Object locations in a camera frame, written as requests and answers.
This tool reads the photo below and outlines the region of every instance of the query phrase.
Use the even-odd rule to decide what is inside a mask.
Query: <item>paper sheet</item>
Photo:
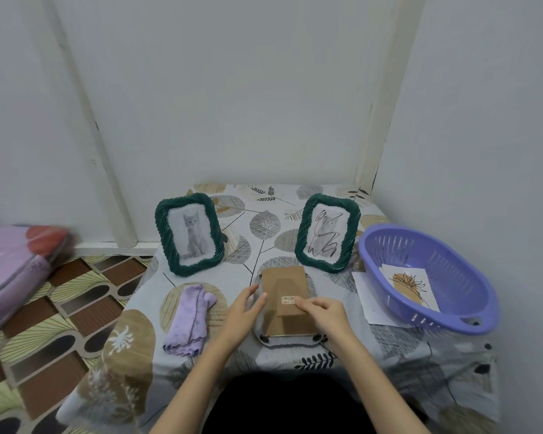
[[[383,264],[380,272],[405,297],[428,309],[440,312],[424,268],[404,268]]]
[[[364,318],[370,324],[411,328],[412,326],[397,318],[378,297],[365,272],[353,272],[354,283],[364,310]]]

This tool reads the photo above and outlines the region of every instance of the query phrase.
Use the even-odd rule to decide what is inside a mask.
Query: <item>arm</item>
[[[341,301],[296,297],[296,304],[328,335],[378,434],[430,434],[354,335]]]
[[[247,299],[257,287],[258,285],[254,284],[245,288],[229,307],[217,336],[206,346],[193,370],[149,434],[187,434],[199,431],[217,378],[266,304],[268,298],[263,294],[252,308],[246,311]]]

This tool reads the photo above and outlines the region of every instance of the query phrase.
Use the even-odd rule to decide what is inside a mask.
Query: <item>white wall trim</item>
[[[119,247],[115,242],[82,242],[74,248],[75,256],[153,256],[159,242],[138,242],[134,247]]]
[[[369,193],[376,177],[384,142],[400,94],[400,87],[411,55],[412,43],[420,23],[425,0],[398,0],[392,22],[392,39],[378,81],[376,101],[370,110],[358,169],[354,178]]]
[[[52,0],[16,0],[58,111],[82,153],[98,201],[119,247],[134,247],[137,236],[110,165],[93,110],[84,91],[66,34]],[[56,165],[64,173],[64,164]]]

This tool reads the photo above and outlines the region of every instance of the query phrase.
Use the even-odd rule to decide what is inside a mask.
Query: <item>green picture frame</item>
[[[200,260],[197,263],[189,265],[181,265],[181,250],[177,250],[173,237],[173,231],[168,222],[169,211],[172,209],[182,208],[189,204],[202,204],[205,206],[205,215],[209,219],[210,239],[213,240],[215,246],[214,255],[209,258]],[[208,269],[219,264],[224,258],[224,242],[221,237],[221,229],[219,220],[215,212],[215,206],[209,196],[204,193],[193,193],[180,198],[170,198],[162,200],[155,209],[155,224],[159,230],[161,237],[161,245],[169,263],[169,269],[181,277],[188,277],[203,269]]]
[[[346,233],[341,242],[337,242],[340,245],[340,257],[335,263],[329,263],[325,260],[315,259],[307,255],[304,250],[307,247],[308,231],[312,226],[312,212],[318,204],[324,204],[328,206],[340,207],[347,211],[350,216],[346,225]],[[317,193],[312,195],[307,200],[302,212],[302,222],[297,232],[297,241],[295,247],[295,253],[297,259],[306,266],[316,267],[326,272],[340,272],[345,269],[350,261],[352,255],[352,248],[354,247],[354,241],[356,239],[356,231],[358,231],[358,222],[360,221],[360,208],[352,200],[335,198],[332,196],[323,195]]]

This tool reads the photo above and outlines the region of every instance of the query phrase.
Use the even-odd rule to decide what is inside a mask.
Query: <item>hand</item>
[[[268,301],[268,294],[264,292],[251,309],[246,310],[247,299],[253,295],[258,286],[259,284],[255,283],[241,291],[229,307],[224,324],[215,337],[215,340],[224,344],[230,352],[246,339],[247,334],[253,328],[255,319]]]
[[[316,325],[331,340],[339,342],[349,335],[354,335],[341,301],[326,297],[314,297],[308,300],[296,297],[296,305],[302,311],[309,313],[316,321]]]

